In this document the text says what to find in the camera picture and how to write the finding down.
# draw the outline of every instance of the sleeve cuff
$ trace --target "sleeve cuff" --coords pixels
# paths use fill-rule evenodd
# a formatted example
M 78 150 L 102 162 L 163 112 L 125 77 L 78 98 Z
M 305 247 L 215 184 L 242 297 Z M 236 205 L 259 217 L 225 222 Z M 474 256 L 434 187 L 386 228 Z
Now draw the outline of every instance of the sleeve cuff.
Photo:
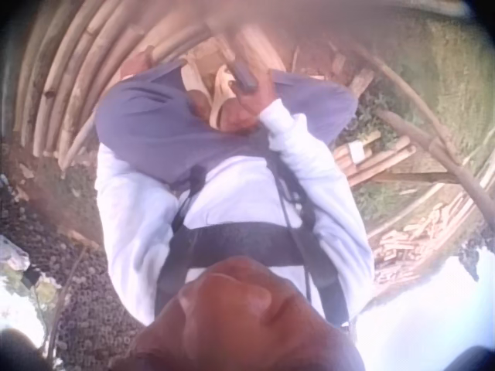
M 294 126 L 294 118 L 281 99 L 275 100 L 260 113 L 260 121 L 272 134 L 281 134 Z

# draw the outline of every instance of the harness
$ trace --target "harness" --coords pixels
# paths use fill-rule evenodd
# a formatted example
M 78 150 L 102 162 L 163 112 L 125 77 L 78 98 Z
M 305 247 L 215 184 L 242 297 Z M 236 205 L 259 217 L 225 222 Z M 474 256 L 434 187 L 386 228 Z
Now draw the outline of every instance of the harness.
M 303 266 L 308 301 L 312 302 L 311 277 L 321 297 L 326 320 L 336 327 L 349 321 L 337 269 L 313 232 L 315 206 L 278 156 L 267 156 L 267 163 L 275 178 L 287 226 L 249 222 L 188 229 L 183 224 L 186 211 L 205 186 L 207 174 L 199 166 L 191 169 L 190 193 L 172 223 L 174 236 L 170 241 L 170 253 L 157 282 L 155 315 L 186 283 L 189 269 L 208 268 L 229 257 L 247 256 L 266 267 Z M 300 206 L 301 227 L 291 226 L 284 199 Z

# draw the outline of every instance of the sleeve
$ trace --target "sleeve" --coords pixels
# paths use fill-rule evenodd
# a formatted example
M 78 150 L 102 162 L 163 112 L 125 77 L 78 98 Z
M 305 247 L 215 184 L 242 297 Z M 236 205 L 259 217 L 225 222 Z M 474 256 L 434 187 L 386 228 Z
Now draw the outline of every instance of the sleeve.
M 178 200 L 104 145 L 98 152 L 95 188 L 111 282 L 131 315 L 149 325 Z
M 276 100 L 260 114 L 270 149 L 294 172 L 316 206 L 315 234 L 339 271 L 351 318 L 369 301 L 374 257 L 346 176 L 327 146 L 307 129 L 306 116 L 294 117 Z

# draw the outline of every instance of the person's left hand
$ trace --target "person's left hand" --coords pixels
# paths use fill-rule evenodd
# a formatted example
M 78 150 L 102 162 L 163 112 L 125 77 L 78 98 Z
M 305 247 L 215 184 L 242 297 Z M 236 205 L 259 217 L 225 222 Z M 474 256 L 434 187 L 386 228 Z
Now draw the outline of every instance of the person's left hand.
M 124 61 L 121 67 L 121 80 L 126 80 L 138 73 L 145 72 L 154 66 L 152 52 L 154 46 L 148 46 L 144 52 Z

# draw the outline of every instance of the leg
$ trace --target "leg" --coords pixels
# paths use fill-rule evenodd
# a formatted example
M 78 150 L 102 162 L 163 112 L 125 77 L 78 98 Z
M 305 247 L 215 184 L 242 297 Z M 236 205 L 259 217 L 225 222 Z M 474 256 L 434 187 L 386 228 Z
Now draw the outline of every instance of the leg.
M 96 113 L 100 141 L 138 171 L 175 185 L 201 165 L 254 155 L 248 138 L 222 134 L 191 113 L 179 62 L 116 85 Z
M 328 145 L 350 123 L 357 99 L 347 88 L 294 73 L 274 71 L 275 89 L 292 114 L 308 118 L 308 130 Z

